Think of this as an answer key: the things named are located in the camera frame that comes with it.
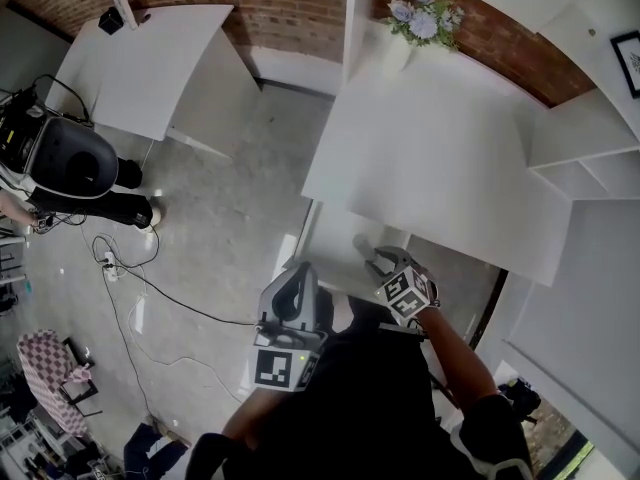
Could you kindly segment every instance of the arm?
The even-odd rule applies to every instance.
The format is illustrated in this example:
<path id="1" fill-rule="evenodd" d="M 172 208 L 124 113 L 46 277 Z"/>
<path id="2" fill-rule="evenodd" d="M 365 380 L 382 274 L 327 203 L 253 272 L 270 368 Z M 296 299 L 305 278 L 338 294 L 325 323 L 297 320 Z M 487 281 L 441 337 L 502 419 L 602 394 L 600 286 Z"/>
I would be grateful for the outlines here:
<path id="1" fill-rule="evenodd" d="M 468 413 L 481 398 L 497 393 L 487 367 L 439 310 L 426 309 L 418 314 L 418 320 L 429 336 L 449 388 L 463 413 Z"/>
<path id="2" fill-rule="evenodd" d="M 38 225 L 36 217 L 16 203 L 13 196 L 6 190 L 0 190 L 0 212 L 20 224 L 33 227 Z"/>
<path id="3" fill-rule="evenodd" d="M 222 435 L 255 449 L 265 418 L 291 393 L 256 388 L 238 407 L 222 430 Z"/>

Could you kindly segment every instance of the black shirt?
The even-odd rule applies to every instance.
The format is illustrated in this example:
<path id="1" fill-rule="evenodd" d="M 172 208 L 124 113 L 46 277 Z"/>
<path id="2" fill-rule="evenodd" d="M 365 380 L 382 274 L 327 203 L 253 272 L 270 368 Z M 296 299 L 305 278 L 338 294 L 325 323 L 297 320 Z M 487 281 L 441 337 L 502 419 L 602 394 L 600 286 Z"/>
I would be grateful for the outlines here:
<path id="1" fill-rule="evenodd" d="M 460 437 L 483 461 L 530 464 L 522 426 L 500 395 L 469 411 Z M 186 479 L 209 480 L 225 459 L 227 479 L 481 478 L 435 422 L 418 344 L 390 333 L 332 338 L 307 389 L 270 415 L 256 451 L 206 434 Z"/>

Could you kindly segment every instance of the black pants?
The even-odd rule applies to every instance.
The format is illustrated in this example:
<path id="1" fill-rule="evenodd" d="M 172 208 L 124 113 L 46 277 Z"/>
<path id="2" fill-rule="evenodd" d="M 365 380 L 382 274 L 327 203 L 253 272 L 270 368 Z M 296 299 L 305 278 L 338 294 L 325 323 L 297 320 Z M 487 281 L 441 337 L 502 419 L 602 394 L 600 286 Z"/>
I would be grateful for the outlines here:
<path id="1" fill-rule="evenodd" d="M 124 447 L 126 480 L 159 480 L 180 460 L 187 447 L 179 441 L 171 441 L 151 458 L 147 452 L 162 436 L 153 427 L 140 423 Z"/>
<path id="2" fill-rule="evenodd" d="M 132 160 L 118 158 L 116 185 L 138 188 L 142 182 L 142 171 Z M 151 204 L 144 196 L 121 194 L 109 191 L 97 199 L 75 199 L 59 196 L 41 188 L 31 194 L 30 202 L 41 211 L 79 213 L 104 217 L 126 225 L 146 228 L 151 222 Z"/>

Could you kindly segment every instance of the tablecloth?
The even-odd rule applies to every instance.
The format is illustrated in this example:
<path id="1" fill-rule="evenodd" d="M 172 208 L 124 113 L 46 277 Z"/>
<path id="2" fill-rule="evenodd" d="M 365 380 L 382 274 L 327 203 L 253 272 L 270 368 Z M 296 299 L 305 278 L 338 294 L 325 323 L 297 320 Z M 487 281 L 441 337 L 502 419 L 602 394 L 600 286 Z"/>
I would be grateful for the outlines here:
<path id="1" fill-rule="evenodd" d="M 60 428 L 79 437 L 87 432 L 80 411 L 69 405 L 59 391 L 73 371 L 73 363 L 52 330 L 24 334 L 18 340 L 18 356 L 33 396 Z"/>

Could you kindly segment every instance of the picture frame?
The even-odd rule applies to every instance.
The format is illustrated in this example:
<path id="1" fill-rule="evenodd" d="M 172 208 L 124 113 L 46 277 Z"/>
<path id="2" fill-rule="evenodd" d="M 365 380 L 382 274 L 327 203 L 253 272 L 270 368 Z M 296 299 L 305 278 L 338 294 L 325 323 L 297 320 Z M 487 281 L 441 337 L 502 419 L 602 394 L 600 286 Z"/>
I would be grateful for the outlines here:
<path id="1" fill-rule="evenodd" d="M 640 98 L 640 31 L 630 32 L 611 39 L 631 96 Z"/>

